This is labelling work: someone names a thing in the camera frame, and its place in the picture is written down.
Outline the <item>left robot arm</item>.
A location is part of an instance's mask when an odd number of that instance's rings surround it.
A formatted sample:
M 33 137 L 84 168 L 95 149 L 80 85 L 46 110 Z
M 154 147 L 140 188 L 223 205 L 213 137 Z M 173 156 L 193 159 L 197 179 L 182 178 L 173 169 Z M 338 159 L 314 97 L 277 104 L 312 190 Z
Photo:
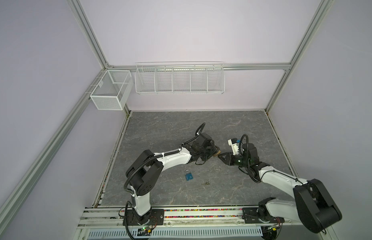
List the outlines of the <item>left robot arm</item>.
M 204 165 L 207 160 L 220 153 L 212 137 L 203 132 L 205 125 L 202 123 L 197 128 L 195 136 L 181 143 L 175 150 L 162 153 L 143 151 L 128 168 L 124 191 L 131 195 L 132 200 L 127 202 L 131 210 L 126 210 L 124 214 L 126 223 L 146 225 L 159 215 L 153 212 L 150 192 L 163 171 L 189 163 Z

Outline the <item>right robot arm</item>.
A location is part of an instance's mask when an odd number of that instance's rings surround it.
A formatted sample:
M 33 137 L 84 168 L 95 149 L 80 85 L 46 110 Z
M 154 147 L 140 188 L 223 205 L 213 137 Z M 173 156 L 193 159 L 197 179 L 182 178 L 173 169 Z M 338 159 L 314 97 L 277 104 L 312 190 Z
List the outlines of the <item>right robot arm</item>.
M 276 218 L 293 220 L 316 234 L 342 220 L 339 207 L 320 180 L 298 178 L 260 161 L 257 148 L 246 134 L 240 140 L 230 139 L 228 144 L 231 152 L 218 154 L 224 164 L 237 166 L 255 183 L 269 184 L 293 198 L 292 201 L 266 198 L 259 202 L 251 217 L 263 223 Z

